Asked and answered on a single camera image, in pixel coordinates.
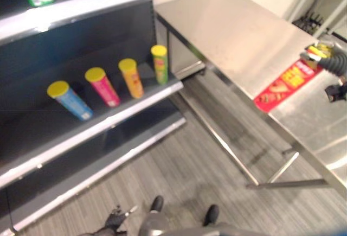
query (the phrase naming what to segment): yellow lid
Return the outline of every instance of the yellow lid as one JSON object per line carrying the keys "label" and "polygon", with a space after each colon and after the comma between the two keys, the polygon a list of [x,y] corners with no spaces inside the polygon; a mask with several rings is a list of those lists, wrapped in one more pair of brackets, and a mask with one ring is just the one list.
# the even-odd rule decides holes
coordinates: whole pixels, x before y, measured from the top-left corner
{"label": "yellow lid", "polygon": [[85,78],[89,82],[99,81],[105,76],[105,71],[100,67],[90,68],[85,74]]}
{"label": "yellow lid", "polygon": [[119,61],[118,67],[122,72],[127,72],[136,69],[136,61],[130,58],[122,59]]}
{"label": "yellow lid", "polygon": [[69,87],[69,83],[66,81],[58,80],[48,86],[47,94],[55,99],[64,95],[69,90]]}
{"label": "yellow lid", "polygon": [[314,54],[318,55],[319,57],[322,58],[327,58],[326,54],[318,50],[315,46],[309,46],[309,51],[313,52]]}
{"label": "yellow lid", "polygon": [[168,52],[167,48],[162,45],[154,45],[151,48],[151,53],[155,56],[164,56]]}

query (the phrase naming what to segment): yellow object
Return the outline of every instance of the yellow object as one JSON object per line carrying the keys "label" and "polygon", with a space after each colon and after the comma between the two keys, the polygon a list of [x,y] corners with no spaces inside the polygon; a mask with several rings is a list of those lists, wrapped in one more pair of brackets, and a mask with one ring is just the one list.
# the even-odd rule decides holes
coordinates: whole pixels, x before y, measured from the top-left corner
{"label": "yellow object", "polygon": [[85,78],[89,82],[102,80],[105,76],[105,71],[100,67],[90,68],[85,74]]}
{"label": "yellow object", "polygon": [[154,69],[159,84],[163,85],[168,82],[168,50],[165,46],[154,45],[151,48],[153,55]]}
{"label": "yellow object", "polygon": [[323,52],[321,52],[320,50],[318,50],[314,46],[309,46],[308,50],[313,52],[314,54],[318,55],[319,57],[327,58],[326,54],[324,54]]}
{"label": "yellow object", "polygon": [[118,63],[118,67],[122,72],[131,96],[136,99],[141,98],[144,91],[137,72],[136,61],[130,58],[123,59]]}
{"label": "yellow object", "polygon": [[306,61],[306,64],[311,68],[311,69],[317,69],[317,63],[314,61]]}
{"label": "yellow object", "polygon": [[328,58],[331,57],[332,47],[330,47],[324,43],[321,43],[321,42],[319,42],[316,47],[318,50],[320,50],[322,53],[324,53]]}
{"label": "yellow object", "polygon": [[51,98],[55,99],[57,97],[64,95],[69,90],[69,88],[70,88],[69,83],[63,80],[58,80],[53,82],[51,85],[49,85],[47,89],[47,94]]}
{"label": "yellow object", "polygon": [[151,48],[151,53],[153,56],[165,56],[168,50],[165,46],[162,45],[154,45]]}

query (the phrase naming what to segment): pringles can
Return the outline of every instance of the pringles can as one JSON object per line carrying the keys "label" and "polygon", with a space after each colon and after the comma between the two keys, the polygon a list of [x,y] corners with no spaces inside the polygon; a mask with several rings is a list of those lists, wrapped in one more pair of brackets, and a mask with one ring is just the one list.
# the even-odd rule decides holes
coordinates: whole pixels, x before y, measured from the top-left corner
{"label": "pringles can", "polygon": [[120,99],[102,68],[90,68],[86,71],[85,78],[109,107],[120,104]]}
{"label": "pringles can", "polygon": [[63,80],[55,81],[49,85],[47,94],[57,100],[73,115],[80,120],[88,120],[92,117],[93,111],[87,104],[70,88],[69,83]]}
{"label": "pringles can", "polygon": [[118,67],[123,75],[130,94],[133,98],[143,96],[143,87],[137,71],[136,61],[130,58],[123,59],[118,63]]}
{"label": "pringles can", "polygon": [[151,53],[157,81],[161,85],[166,84],[168,82],[168,50],[165,46],[154,45]]}

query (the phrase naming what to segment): black hose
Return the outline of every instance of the black hose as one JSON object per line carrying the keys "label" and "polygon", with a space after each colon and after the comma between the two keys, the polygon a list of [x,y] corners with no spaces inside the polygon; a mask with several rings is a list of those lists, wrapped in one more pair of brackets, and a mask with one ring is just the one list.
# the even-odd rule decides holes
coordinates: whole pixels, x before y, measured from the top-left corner
{"label": "black hose", "polygon": [[347,76],[347,54],[336,53],[331,58],[322,58],[318,65],[336,76]]}

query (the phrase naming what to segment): metal shelving unit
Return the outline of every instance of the metal shelving unit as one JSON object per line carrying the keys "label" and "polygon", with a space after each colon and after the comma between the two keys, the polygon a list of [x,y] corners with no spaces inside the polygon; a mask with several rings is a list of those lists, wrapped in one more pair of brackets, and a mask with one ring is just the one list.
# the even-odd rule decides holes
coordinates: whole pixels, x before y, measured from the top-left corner
{"label": "metal shelving unit", "polygon": [[[185,122],[166,100],[182,83],[169,74],[159,85],[151,66],[152,0],[56,0],[39,8],[6,2],[0,11],[0,111],[6,112],[0,115],[0,236],[28,226]],[[138,63],[140,99],[131,98],[120,74],[123,58]],[[84,79],[96,66],[106,71],[119,106],[105,105]],[[56,80],[70,84],[92,119],[79,121],[47,96]]]}
{"label": "metal shelving unit", "polygon": [[[172,74],[167,84],[158,85],[154,71],[146,63],[139,65],[138,70],[143,80],[144,96],[132,99],[123,86],[123,89],[117,89],[121,104],[115,108],[107,107],[89,84],[82,88],[85,101],[90,101],[94,111],[93,118],[87,122],[79,121],[50,100],[44,107],[29,111],[4,126],[0,139],[0,188],[183,88]],[[114,84],[123,81],[120,74],[109,78]]]}
{"label": "metal shelving unit", "polygon": [[[301,11],[306,2],[307,0],[298,1],[298,3],[295,5],[294,10],[291,12],[287,19],[289,22],[293,22],[295,19],[297,19],[299,12]],[[341,0],[336,6],[336,8],[333,10],[333,12],[328,16],[328,18],[325,19],[325,22],[314,32],[313,37],[319,38],[327,28],[330,28],[328,33],[332,34],[334,29],[343,25],[343,23],[346,20],[346,16],[343,16],[335,25],[331,25],[331,23],[346,10],[346,6],[347,0]]]}
{"label": "metal shelving unit", "polygon": [[163,100],[10,185],[14,229],[23,229],[184,123],[178,109]]}

